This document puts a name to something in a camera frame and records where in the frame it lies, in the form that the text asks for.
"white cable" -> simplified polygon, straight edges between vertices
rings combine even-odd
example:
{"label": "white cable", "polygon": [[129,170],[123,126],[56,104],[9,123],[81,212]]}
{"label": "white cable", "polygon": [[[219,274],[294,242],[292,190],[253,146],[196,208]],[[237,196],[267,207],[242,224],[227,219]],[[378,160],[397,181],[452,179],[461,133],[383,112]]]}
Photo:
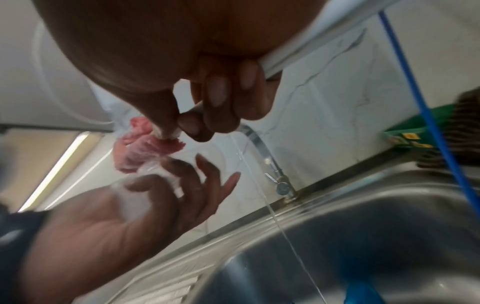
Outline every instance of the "white cable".
{"label": "white cable", "polygon": [[42,39],[45,34],[45,24],[43,22],[39,22],[35,28],[35,33],[31,40],[31,61],[33,67],[35,68],[36,75],[38,77],[38,81],[40,82],[40,87],[45,92],[45,94],[50,98],[50,100],[62,110],[65,114],[70,115],[71,117],[75,118],[78,121],[83,123],[92,124],[92,125],[109,125],[113,123],[113,121],[100,121],[92,118],[85,117],[70,107],[68,107],[64,102],[60,100],[60,98],[55,94],[52,90],[47,78],[45,77],[44,68],[42,65],[41,59],[41,47],[42,47]]}

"blue cord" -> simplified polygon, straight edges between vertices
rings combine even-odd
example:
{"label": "blue cord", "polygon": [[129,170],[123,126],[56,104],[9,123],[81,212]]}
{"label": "blue cord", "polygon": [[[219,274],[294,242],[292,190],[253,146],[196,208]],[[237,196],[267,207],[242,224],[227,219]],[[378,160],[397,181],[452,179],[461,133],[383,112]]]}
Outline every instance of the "blue cord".
{"label": "blue cord", "polygon": [[393,50],[395,51],[396,57],[398,58],[401,69],[403,70],[406,80],[408,81],[408,86],[410,86],[411,93],[416,101],[417,106],[420,108],[421,116],[423,117],[426,124],[428,125],[433,137],[435,138],[438,148],[440,149],[456,181],[462,188],[463,193],[465,194],[466,198],[469,200],[469,202],[477,212],[478,216],[480,216],[480,199],[477,193],[473,190],[472,186],[470,186],[470,183],[465,177],[464,173],[462,172],[462,169],[460,168],[459,164],[457,163],[454,156],[450,152],[450,149],[447,143],[445,142],[445,139],[442,136],[442,132],[440,131],[437,124],[435,123],[434,117],[432,116],[430,109],[425,103],[425,99],[422,96],[422,93],[417,84],[417,81],[415,80],[415,77],[410,69],[409,63],[402,51],[402,47],[400,46],[397,36],[395,35],[395,32],[385,12],[381,11],[378,15],[380,17],[381,23],[383,24],[383,27],[385,28],[385,32],[388,35],[388,38],[390,39],[390,43],[393,47]]}

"sink basin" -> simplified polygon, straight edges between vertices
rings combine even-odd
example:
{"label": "sink basin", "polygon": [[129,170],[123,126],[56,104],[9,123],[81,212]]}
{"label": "sink basin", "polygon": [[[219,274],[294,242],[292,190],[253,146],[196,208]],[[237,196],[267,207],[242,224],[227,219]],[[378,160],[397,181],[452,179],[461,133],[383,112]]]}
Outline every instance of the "sink basin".
{"label": "sink basin", "polygon": [[388,304],[480,303],[480,220],[447,172],[404,163],[276,218],[150,267],[110,302],[341,304],[363,281]]}

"brown striped cloth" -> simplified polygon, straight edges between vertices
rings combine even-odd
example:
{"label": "brown striped cloth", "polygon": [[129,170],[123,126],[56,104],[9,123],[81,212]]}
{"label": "brown striped cloth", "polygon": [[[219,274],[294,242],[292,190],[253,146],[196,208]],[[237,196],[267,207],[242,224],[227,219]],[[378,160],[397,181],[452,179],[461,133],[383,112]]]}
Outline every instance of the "brown striped cloth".
{"label": "brown striped cloth", "polygon": [[[480,87],[459,96],[443,137],[460,165],[480,166]],[[434,169],[447,167],[438,148],[424,154],[417,165]]]}

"dark sleeve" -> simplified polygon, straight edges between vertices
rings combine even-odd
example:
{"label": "dark sleeve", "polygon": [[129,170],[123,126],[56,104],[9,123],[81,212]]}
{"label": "dark sleeve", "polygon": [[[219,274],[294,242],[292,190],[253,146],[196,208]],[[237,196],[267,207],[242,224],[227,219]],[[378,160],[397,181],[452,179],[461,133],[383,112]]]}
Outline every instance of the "dark sleeve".
{"label": "dark sleeve", "polygon": [[17,273],[48,213],[0,215],[0,303],[18,303],[15,297]]}

